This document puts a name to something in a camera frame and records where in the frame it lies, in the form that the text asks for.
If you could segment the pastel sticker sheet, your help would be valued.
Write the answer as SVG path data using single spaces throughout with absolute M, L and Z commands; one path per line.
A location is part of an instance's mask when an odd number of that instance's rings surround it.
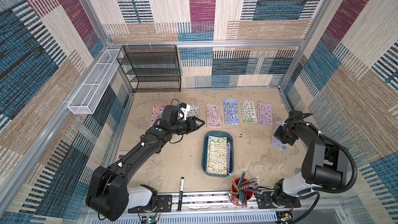
M 282 123 L 281 123 L 280 121 L 276 121 L 276 124 L 275 124 L 275 131 L 277 130 L 277 128 L 278 128 L 280 125 L 282 125 Z M 285 152 L 287 152 L 288 149 L 289 149 L 289 145 L 288 145 L 288 144 L 283 144 L 283 143 L 282 143 L 280 140 L 278 140 L 276 137 L 273 137 L 273 138 L 272 138 L 271 145 L 272 145 L 274 148 L 277 148 L 277 149 L 279 149 L 279 150 L 281 150 L 281 151 L 285 151 Z

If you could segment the green dinosaur sticker sheet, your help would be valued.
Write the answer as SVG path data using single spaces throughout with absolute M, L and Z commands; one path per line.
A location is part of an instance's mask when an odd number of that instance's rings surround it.
M 200 107 L 199 107 L 199 106 L 191 105 L 191 106 L 190 106 L 190 110 L 188 111 L 187 116 L 188 116 L 188 117 L 200 118 Z

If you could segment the pink bonbon sticker sheet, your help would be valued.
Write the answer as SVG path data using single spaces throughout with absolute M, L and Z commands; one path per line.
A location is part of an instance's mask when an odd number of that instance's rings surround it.
M 221 115 L 218 104 L 206 104 L 206 119 L 208 128 L 221 128 Z

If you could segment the pink character sticker sheet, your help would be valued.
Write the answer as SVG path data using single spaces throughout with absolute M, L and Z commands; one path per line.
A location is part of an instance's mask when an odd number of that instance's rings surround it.
M 273 126 L 271 104 L 258 102 L 258 123 L 268 127 Z

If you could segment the teal plastic storage box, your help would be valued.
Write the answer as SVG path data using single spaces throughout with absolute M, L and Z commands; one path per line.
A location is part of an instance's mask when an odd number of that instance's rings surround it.
M 202 170 L 206 175 L 229 177 L 234 171 L 234 144 L 229 133 L 210 131 L 204 137 Z

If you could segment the pink cat sticker sheet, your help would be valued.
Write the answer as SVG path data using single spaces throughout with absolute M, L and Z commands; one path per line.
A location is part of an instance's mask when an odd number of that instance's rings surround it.
M 165 109 L 165 105 L 154 105 L 152 108 L 150 126 L 153 126 L 157 119 L 162 118 L 163 111 Z

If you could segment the blue penguin sticker sheet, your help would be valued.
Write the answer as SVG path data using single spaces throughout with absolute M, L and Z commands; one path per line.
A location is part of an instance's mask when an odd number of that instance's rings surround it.
M 224 119 L 227 125 L 239 125 L 239 115 L 236 99 L 224 99 Z

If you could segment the green frog sticker sheet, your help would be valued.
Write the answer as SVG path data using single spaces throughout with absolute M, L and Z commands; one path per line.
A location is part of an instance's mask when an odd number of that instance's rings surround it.
M 257 115 L 255 111 L 255 103 L 253 100 L 241 100 L 241 115 L 245 123 L 257 123 Z

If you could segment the green house sticker sheet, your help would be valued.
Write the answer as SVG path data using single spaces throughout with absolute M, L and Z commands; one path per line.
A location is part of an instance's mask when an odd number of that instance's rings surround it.
M 226 175 L 227 170 L 227 138 L 209 136 L 206 172 L 212 175 Z

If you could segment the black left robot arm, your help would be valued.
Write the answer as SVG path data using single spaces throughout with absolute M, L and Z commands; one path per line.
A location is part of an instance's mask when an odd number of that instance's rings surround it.
M 187 117 L 187 104 L 168 105 L 162 117 L 157 119 L 140 142 L 126 155 L 108 167 L 99 166 L 94 170 L 86 198 L 86 205 L 104 218 L 115 221 L 127 208 L 134 208 L 134 200 L 142 200 L 144 192 L 149 198 L 155 190 L 141 185 L 131 194 L 127 186 L 138 169 L 155 153 L 160 153 L 174 134 L 183 136 L 201 128 L 205 121 L 193 116 Z

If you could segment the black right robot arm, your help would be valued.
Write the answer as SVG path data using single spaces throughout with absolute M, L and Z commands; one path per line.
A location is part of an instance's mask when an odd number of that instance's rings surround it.
M 307 147 L 300 173 L 275 184 L 271 198 L 276 207 L 290 206 L 307 192 L 339 194 L 349 190 L 357 180 L 357 166 L 349 150 L 306 122 L 305 118 L 310 116 L 290 111 L 274 133 L 283 144 L 294 145 L 301 140 Z

